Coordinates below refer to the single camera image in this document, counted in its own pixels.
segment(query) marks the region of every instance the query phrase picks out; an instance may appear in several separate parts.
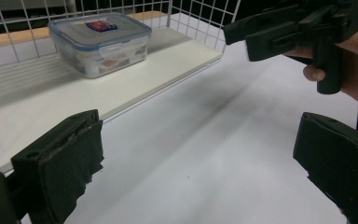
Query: white table surface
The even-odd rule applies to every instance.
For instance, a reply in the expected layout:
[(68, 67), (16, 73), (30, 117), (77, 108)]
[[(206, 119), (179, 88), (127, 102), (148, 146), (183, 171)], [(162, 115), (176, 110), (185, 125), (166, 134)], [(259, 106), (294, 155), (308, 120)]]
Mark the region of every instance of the white table surface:
[(346, 223), (293, 159), (303, 112), (355, 126), (357, 103), (317, 93), (304, 64), (220, 63), (108, 120), (103, 169), (65, 223)]

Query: white shelf board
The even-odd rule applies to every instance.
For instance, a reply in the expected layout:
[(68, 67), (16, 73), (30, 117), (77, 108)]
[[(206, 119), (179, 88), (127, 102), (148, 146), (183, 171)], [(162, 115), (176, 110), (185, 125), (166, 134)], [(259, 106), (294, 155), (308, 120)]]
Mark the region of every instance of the white shelf board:
[(63, 119), (90, 109), (109, 119), (222, 54), (162, 28), (152, 34), (144, 62), (97, 79), (76, 75), (58, 55), (0, 68), (0, 171), (9, 170), (12, 156)]

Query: plastic food container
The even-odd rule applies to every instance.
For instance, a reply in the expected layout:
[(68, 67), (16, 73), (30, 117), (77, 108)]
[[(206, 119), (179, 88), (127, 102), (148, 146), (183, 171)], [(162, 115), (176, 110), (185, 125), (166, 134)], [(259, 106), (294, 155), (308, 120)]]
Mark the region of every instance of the plastic food container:
[(51, 21), (48, 28), (61, 57), (90, 78), (143, 61), (151, 35), (150, 27), (118, 13)]

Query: container lid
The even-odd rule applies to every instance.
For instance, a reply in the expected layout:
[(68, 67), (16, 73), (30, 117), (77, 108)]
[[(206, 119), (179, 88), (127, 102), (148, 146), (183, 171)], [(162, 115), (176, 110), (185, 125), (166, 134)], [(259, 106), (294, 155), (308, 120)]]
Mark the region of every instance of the container lid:
[(128, 42), (151, 33), (147, 25), (119, 13), (55, 20), (48, 23), (48, 28), (73, 48), (83, 51)]

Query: wire grid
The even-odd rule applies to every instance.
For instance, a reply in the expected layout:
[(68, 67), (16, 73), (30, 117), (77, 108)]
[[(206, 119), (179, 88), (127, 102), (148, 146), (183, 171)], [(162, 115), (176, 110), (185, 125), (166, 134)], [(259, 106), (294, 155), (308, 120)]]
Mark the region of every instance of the wire grid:
[[(212, 48), (224, 51), (221, 28), (234, 21), (241, 0), (0, 0), (0, 66), (57, 53), (40, 28), (49, 21), (70, 17), (119, 12), (153, 29), (171, 27)], [(29, 40), (18, 39), (28, 35)]]

